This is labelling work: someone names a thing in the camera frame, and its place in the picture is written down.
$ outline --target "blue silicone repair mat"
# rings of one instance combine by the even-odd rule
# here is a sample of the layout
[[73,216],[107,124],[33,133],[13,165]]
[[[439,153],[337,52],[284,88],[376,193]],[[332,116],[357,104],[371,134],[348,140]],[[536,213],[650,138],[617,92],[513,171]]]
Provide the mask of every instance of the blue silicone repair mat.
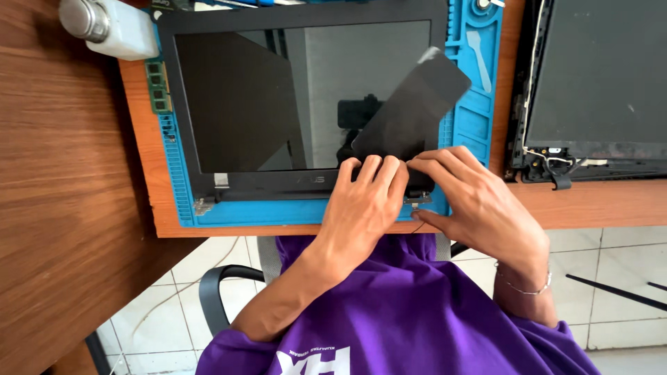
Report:
[[[476,4],[476,0],[449,1],[449,26],[445,55],[472,80],[472,87],[459,100],[454,109],[441,120],[438,145],[440,147],[465,145],[484,165],[488,165],[502,8],[491,5],[487,9],[480,9]],[[468,35],[474,38],[474,33],[480,36],[478,49],[484,60],[483,67],[482,64],[478,64],[477,51],[469,45]],[[156,61],[161,62],[160,58],[156,58],[146,60],[146,64]],[[484,67],[488,72],[489,80],[483,79]],[[149,85],[151,85],[151,76],[163,74],[163,69],[158,72],[147,69],[147,74]],[[163,133],[176,208],[183,227],[321,223],[327,200],[221,202],[215,204],[205,214],[196,216],[175,116],[172,112],[163,112],[157,116]],[[450,213],[450,207],[440,188],[436,187],[432,193],[432,199],[433,203],[422,204],[420,208],[440,214]],[[411,210],[409,205],[405,205],[398,219],[410,220]]]

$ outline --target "hand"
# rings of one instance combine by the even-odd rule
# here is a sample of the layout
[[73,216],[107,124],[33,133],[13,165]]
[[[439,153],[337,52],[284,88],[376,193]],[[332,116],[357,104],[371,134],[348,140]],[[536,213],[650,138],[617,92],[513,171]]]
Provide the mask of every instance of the hand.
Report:
[[422,152],[408,166],[431,176],[452,207],[450,217],[418,211],[417,218],[534,281],[529,284],[544,285],[549,237],[505,183],[467,148]]
[[322,271],[336,284],[370,256],[403,206],[406,164],[387,156],[378,171],[381,163],[380,156],[368,156],[352,182],[352,169],[361,162],[356,158],[343,161],[319,234],[303,252],[313,267],[324,266]]

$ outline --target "brown wood surface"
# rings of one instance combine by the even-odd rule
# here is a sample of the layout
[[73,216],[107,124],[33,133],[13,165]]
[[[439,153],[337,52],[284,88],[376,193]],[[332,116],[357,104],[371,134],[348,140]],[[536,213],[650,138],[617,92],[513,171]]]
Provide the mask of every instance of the brown wood surface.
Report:
[[85,341],[76,344],[71,352],[54,363],[50,375],[98,375]]
[[202,242],[157,238],[117,60],[58,2],[0,4],[2,374],[40,374]]
[[[496,104],[489,168],[500,175],[510,116],[514,66],[524,0],[507,0],[503,15]],[[121,72],[139,145],[159,237],[316,234],[319,225],[234,228],[183,228],[176,217],[173,193],[156,116],[151,112],[142,62],[121,61]],[[510,189],[547,229],[667,224],[667,180],[575,183],[552,192],[549,183],[512,183]],[[390,233],[409,233],[419,222],[397,222]],[[418,232],[434,232],[424,225]]]

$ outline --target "asus logo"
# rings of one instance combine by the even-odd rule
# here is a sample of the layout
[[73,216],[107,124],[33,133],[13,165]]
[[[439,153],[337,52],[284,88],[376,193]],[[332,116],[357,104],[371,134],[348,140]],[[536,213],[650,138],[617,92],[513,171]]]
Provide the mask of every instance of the asus logo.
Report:
[[296,183],[323,183],[324,177],[300,177]]

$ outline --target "right hand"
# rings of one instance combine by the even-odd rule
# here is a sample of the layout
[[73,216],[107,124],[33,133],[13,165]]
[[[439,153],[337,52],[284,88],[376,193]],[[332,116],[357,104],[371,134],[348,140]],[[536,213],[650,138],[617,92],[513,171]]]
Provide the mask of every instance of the right hand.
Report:
[[449,217],[421,210],[414,218],[544,284],[549,237],[507,185],[466,147],[422,152],[408,167],[428,174],[452,207]]

